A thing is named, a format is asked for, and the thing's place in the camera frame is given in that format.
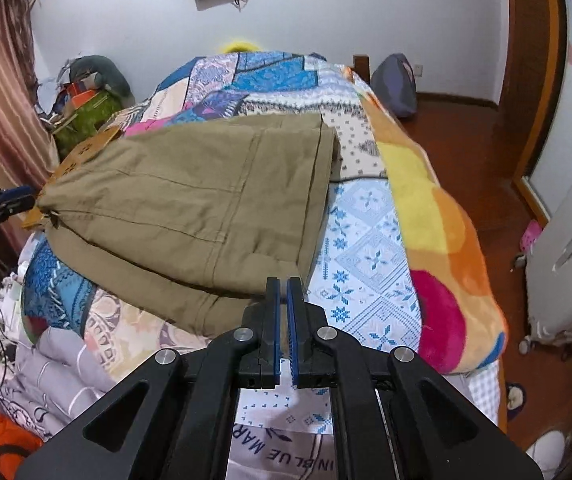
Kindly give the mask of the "khaki olive pants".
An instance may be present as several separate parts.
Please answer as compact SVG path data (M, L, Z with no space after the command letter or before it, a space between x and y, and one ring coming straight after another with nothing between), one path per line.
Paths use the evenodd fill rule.
M271 276L309 278L337 149L318 114L187 122L110 142L38 206L72 270L213 338Z

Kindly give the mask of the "pink striped curtain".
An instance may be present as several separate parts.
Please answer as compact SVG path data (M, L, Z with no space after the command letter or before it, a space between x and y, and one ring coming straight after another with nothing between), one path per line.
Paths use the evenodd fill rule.
M36 113L29 3L0 0L0 188L38 190L59 165L55 141Z

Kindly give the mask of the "patchwork patterned bedspread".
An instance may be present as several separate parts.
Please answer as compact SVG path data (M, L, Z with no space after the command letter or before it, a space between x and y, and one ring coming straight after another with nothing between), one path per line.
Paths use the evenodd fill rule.
M110 143L43 188L54 253L122 298L213 330L160 350L33 454L23 479L221 479L239 393L328 387L342 479L396 479L391 356L303 298L336 137L316 115L187 122Z

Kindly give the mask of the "wooden lap tray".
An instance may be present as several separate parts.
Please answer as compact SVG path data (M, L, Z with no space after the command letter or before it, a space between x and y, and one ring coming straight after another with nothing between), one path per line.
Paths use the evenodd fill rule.
M122 135L123 132L118 126L112 126L77 144L54 171L54 174L48 178L42 190L39 192L38 198L43 196L48 185L54 184L61 177L77 170L84 165L85 162L88 162L100 154L110 142L120 138ZM41 209L38 205L34 205L33 208L28 211L28 214L26 214L26 218L24 218L21 226L24 230L32 231L41 225L43 218L44 214L42 214Z

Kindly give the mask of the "green patterned bag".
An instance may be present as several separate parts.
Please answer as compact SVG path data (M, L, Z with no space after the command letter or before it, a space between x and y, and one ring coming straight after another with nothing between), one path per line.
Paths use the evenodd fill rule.
M96 92L75 108L53 131L59 159L64 160L80 142L95 136L119 110L122 110L121 101L105 90Z

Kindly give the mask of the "orange yellow fleece blanket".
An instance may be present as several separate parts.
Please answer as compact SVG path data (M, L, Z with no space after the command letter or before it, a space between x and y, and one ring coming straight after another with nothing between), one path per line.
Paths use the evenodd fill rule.
M420 303L419 355L441 374L493 363L505 350L508 328L476 228L438 182L426 151L368 84L350 67L342 75L357 87L391 188Z

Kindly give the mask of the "grey stuffed pillow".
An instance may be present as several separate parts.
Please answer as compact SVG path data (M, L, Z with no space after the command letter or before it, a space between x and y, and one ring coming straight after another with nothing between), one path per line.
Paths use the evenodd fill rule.
M70 64L70 81L94 81L97 89L104 89L120 100L125 107L135 103L131 87L117 65L103 55L75 58Z

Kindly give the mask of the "pink folded garment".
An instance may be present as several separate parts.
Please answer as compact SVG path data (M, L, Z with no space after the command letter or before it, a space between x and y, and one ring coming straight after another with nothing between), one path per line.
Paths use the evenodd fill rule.
M148 119L144 122L134 122L134 124L129 125L128 128L124 129L125 136L138 136L139 134L157 130L169 125L170 119Z

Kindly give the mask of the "pink floor item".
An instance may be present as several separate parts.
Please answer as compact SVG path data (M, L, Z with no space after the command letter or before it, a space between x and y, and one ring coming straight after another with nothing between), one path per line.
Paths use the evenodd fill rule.
M530 222L528 222L528 225L526 226L519 240L520 252L524 252L526 254L534 245L536 240L538 240L542 232L543 229L537 220L532 219Z

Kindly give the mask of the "grey purple backpack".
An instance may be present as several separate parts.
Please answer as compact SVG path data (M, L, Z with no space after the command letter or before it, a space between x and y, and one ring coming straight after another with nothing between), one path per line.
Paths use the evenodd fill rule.
M403 53L385 58L371 75L371 89L382 106L400 119L417 113L417 86L411 63Z

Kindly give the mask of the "yellow pillow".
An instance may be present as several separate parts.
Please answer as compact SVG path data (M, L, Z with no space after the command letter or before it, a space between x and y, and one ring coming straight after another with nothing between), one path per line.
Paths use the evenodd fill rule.
M253 44L252 42L243 40L231 41L228 44L224 44L224 46L221 48L221 52L223 54L259 51L261 51L259 46Z

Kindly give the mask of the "brown wooden door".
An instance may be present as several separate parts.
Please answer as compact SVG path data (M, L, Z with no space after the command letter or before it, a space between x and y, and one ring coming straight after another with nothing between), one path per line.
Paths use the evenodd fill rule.
M507 64L499 123L516 143L514 184L530 177L558 104L566 64L564 0L508 0Z

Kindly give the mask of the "wooden bed post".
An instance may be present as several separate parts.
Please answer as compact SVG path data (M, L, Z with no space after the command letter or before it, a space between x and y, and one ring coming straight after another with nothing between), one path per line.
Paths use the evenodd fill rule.
M353 56L353 72L366 84L371 82L371 60L368 55L356 54Z

